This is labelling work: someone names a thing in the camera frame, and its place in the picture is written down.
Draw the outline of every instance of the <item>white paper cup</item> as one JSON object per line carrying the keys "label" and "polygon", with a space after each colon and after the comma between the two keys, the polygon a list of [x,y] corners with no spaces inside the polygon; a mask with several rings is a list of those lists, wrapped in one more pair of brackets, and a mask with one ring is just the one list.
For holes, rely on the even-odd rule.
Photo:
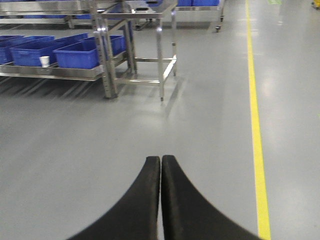
{"label": "white paper cup", "polygon": [[43,68],[48,68],[49,67],[49,62],[50,62],[50,56],[41,56],[40,57],[40,62],[42,64]]}

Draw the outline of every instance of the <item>plastic crate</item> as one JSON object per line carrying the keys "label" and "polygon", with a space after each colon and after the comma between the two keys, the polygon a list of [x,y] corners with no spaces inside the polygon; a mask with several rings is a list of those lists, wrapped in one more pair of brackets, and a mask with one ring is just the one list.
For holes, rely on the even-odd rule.
{"label": "plastic crate", "polygon": [[62,37],[59,39],[54,40],[57,43],[62,43],[63,46],[68,46],[71,44],[75,44],[78,43],[79,40],[81,39],[86,39],[88,37],[88,33],[81,33],[81,34],[77,34],[77,35],[72,35],[72,36],[66,36],[66,37]]}
{"label": "plastic crate", "polygon": [[24,15],[24,19],[43,19],[45,15]]}
{"label": "plastic crate", "polygon": [[99,65],[98,51],[92,44],[78,42],[53,51],[60,68],[92,69]]}
{"label": "plastic crate", "polygon": [[14,44],[10,41],[2,41],[0,42],[0,64],[6,64],[13,61],[10,48],[12,48]]}
{"label": "plastic crate", "polygon": [[44,15],[46,19],[63,19],[67,15]]}
{"label": "plastic crate", "polygon": [[24,37],[23,35],[2,35],[0,36],[0,42],[12,40],[12,39],[19,39],[23,37]]}
{"label": "plastic crate", "polygon": [[[118,55],[127,49],[126,39],[122,35],[111,35],[111,45],[113,55]],[[96,46],[96,41],[94,37],[89,37],[81,39],[81,42],[90,42],[91,45]]]}
{"label": "plastic crate", "polygon": [[34,43],[52,41],[53,39],[55,39],[54,36],[27,36],[8,41],[2,41],[0,42],[0,64],[6,64],[13,61],[13,56],[10,51],[10,48],[12,47],[16,47],[17,45],[30,41]]}
{"label": "plastic crate", "polygon": [[76,19],[91,19],[91,14],[75,15]]}
{"label": "plastic crate", "polygon": [[177,7],[190,7],[192,6],[192,0],[179,0]]}
{"label": "plastic crate", "polygon": [[218,6],[220,0],[193,0],[192,6],[204,7],[204,6]]}
{"label": "plastic crate", "polygon": [[24,44],[27,42],[35,41],[35,42],[49,42],[53,41],[55,36],[26,36],[21,38],[16,38],[9,40],[8,42],[13,43],[13,45]]}
{"label": "plastic crate", "polygon": [[49,56],[50,64],[57,61],[54,50],[63,47],[64,44],[55,41],[24,43],[10,48],[14,65],[41,67],[40,57]]}

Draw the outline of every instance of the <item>metal cart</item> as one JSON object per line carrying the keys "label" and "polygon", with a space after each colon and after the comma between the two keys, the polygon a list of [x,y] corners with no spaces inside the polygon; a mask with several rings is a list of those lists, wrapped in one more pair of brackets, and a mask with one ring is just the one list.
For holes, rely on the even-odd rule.
{"label": "metal cart", "polygon": [[[59,68],[57,64],[50,67],[15,66],[12,62],[0,65],[0,76],[29,77],[44,79],[65,79],[79,81],[96,81],[102,78],[105,96],[115,98],[118,96],[116,84],[151,85],[159,87],[159,96],[164,100],[164,84],[173,70],[176,74],[176,11],[177,0],[164,0],[157,7],[148,10],[139,10],[141,1],[110,0],[67,0],[67,1],[32,1],[32,2],[4,2],[0,5],[0,15],[92,15],[92,27],[97,44],[100,65],[93,69]],[[172,16],[172,51],[171,58],[163,58],[162,52],[162,18],[170,13]],[[135,53],[134,36],[130,21],[136,18],[156,19],[156,46],[157,58],[137,58]],[[118,19],[112,27],[108,19]],[[113,56],[110,34],[116,30],[123,30],[126,39],[127,51]],[[125,73],[117,77],[116,66],[127,62]],[[155,62],[158,65],[157,79],[136,79],[137,62]]]}
{"label": "metal cart", "polygon": [[221,30],[222,22],[224,21],[224,7],[225,7],[225,0],[220,0],[218,6],[177,6],[177,11],[218,11],[218,23],[215,26],[215,31],[218,33]]}

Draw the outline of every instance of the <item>caster wheel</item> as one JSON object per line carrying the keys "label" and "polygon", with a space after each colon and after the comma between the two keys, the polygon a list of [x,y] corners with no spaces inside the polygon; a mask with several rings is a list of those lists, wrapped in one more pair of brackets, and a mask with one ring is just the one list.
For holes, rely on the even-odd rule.
{"label": "caster wheel", "polygon": [[218,33],[221,29],[221,26],[215,26],[215,31]]}

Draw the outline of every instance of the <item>gray epoxy floor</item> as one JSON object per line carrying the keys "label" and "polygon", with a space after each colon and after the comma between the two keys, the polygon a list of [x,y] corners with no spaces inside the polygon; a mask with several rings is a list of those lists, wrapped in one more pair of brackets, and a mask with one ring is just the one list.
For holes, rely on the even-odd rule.
{"label": "gray epoxy floor", "polygon": [[[317,240],[320,12],[307,0],[250,7],[272,239]],[[212,33],[212,12],[178,12],[178,77],[164,103],[149,86],[105,100],[101,82],[0,79],[0,239],[70,237],[122,196],[145,157],[164,154],[256,234],[245,1],[228,0],[225,16]],[[88,32],[28,28],[0,34]],[[138,56],[155,57],[153,32],[135,32]]]}

